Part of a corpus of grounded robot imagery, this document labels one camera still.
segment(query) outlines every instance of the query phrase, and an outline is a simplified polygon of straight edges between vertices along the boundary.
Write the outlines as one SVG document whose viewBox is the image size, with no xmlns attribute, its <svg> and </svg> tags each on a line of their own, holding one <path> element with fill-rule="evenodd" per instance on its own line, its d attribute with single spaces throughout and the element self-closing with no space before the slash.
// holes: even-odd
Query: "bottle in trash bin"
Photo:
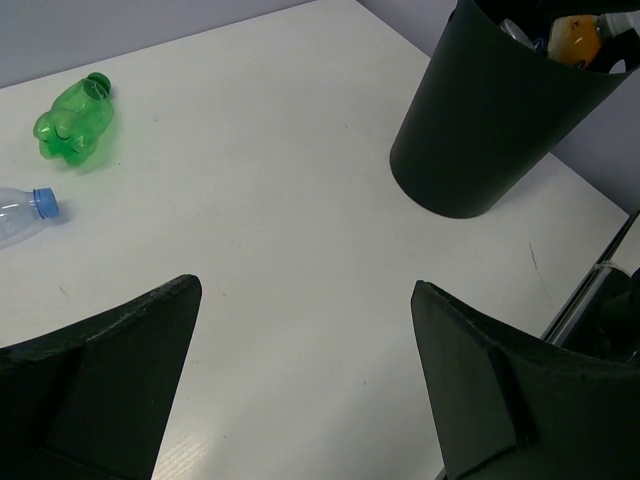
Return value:
<svg viewBox="0 0 640 480">
<path fill-rule="evenodd" d="M 628 13 L 559 18 L 551 27 L 548 56 L 560 63 L 584 68 L 593 61 L 605 40 L 632 28 L 633 19 Z"/>
<path fill-rule="evenodd" d="M 0 187 L 0 242 L 59 214 L 58 202 L 50 188 L 23 192 Z"/>
<path fill-rule="evenodd" d="M 62 157 L 70 165 L 80 165 L 89 158 L 113 119 L 110 93 L 109 79 L 92 73 L 56 98 L 51 110 L 33 127 L 42 156 Z"/>
</svg>

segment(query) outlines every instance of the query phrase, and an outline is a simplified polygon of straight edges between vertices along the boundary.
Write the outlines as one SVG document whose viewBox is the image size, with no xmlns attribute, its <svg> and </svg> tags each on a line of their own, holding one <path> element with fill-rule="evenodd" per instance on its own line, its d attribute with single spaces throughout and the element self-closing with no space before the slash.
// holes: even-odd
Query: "gray wall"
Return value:
<svg viewBox="0 0 640 480">
<path fill-rule="evenodd" d="M 0 0 L 0 87 L 306 1 Z"/>
<path fill-rule="evenodd" d="M 360 0 L 409 41 L 431 54 L 455 0 Z M 640 29 L 640 14 L 635 14 Z M 640 209 L 640 72 L 632 76 L 554 153 L 628 212 Z"/>
</svg>

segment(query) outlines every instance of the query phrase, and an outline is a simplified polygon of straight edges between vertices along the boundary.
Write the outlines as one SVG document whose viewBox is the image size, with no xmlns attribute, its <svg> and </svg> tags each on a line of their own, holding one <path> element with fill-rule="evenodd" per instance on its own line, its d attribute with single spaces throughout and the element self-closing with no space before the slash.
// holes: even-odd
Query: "green plastic bottle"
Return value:
<svg viewBox="0 0 640 480">
<path fill-rule="evenodd" d="M 74 166 L 89 158 L 113 118 L 110 93 L 109 79 L 92 73 L 56 98 L 33 127 L 42 156 L 62 157 Z"/>
</svg>

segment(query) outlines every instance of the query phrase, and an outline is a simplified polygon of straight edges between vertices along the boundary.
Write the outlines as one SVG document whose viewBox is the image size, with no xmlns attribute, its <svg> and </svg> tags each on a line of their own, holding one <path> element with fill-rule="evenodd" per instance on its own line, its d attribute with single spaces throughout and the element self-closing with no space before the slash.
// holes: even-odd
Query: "scuff mark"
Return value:
<svg viewBox="0 0 640 480">
<path fill-rule="evenodd" d="M 536 254 L 533 251 L 533 245 L 531 245 L 531 242 L 529 242 L 529 251 L 531 252 L 531 260 L 533 261 L 533 266 L 536 268 L 536 273 L 538 274 L 538 278 L 540 279 L 540 284 L 542 285 L 544 294 L 547 296 L 549 301 L 553 301 L 551 299 L 551 295 L 549 295 L 549 291 L 547 290 L 546 285 L 544 284 L 544 280 L 542 279 L 542 274 L 540 273 L 540 269 L 538 268 L 538 262 L 536 261 Z"/>
</svg>

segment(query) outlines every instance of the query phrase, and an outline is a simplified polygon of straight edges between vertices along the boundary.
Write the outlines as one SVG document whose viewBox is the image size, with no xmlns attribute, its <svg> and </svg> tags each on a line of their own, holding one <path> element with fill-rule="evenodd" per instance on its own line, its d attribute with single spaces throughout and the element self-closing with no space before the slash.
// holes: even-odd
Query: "trash can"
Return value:
<svg viewBox="0 0 640 480">
<path fill-rule="evenodd" d="M 626 71 L 613 74 L 551 60 L 500 22 L 550 26 L 561 16 L 640 8 L 624 1 L 459 0 L 391 150 L 405 193 L 447 217 L 488 211 L 640 65 L 635 30 L 605 43 L 594 60 L 601 72 L 624 60 Z"/>
</svg>

